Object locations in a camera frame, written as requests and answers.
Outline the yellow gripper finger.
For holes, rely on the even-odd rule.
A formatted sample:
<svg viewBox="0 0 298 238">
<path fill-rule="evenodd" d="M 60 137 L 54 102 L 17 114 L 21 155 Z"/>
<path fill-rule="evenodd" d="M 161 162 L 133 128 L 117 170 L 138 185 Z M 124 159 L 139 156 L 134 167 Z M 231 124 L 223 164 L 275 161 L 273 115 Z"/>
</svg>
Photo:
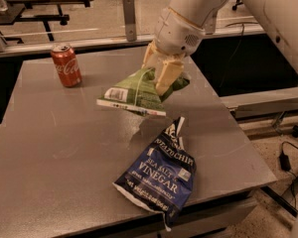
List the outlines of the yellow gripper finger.
<svg viewBox="0 0 298 238">
<path fill-rule="evenodd" d="M 159 60 L 156 66 L 155 88 L 162 96 L 184 71 L 184 64 L 178 59 Z"/>
<path fill-rule="evenodd" d="M 162 66 L 163 54 L 158 50 L 154 41 L 146 49 L 142 67 L 160 68 Z"/>
</svg>

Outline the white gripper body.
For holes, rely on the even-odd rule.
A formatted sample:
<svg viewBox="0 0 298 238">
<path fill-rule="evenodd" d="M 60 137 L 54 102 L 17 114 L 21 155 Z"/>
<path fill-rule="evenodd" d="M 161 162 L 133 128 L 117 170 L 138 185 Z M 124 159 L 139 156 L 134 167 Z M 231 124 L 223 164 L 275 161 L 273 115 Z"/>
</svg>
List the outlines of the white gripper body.
<svg viewBox="0 0 298 238">
<path fill-rule="evenodd" d="M 205 22 L 204 9 L 185 9 L 177 12 L 171 7 L 164 8 L 154 30 L 157 49 L 168 56 L 191 55 L 205 35 Z"/>
</svg>

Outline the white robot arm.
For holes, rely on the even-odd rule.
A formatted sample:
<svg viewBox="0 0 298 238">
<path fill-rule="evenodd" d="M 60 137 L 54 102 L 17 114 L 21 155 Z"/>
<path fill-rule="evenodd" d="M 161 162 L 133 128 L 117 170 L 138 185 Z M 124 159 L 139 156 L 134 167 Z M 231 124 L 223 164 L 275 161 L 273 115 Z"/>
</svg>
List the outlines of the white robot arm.
<svg viewBox="0 0 298 238">
<path fill-rule="evenodd" d="M 156 91 L 165 94 L 184 70 L 183 58 L 215 31 L 228 0 L 171 0 L 158 18 L 143 60 L 156 69 Z M 298 0 L 241 0 L 298 74 Z"/>
</svg>

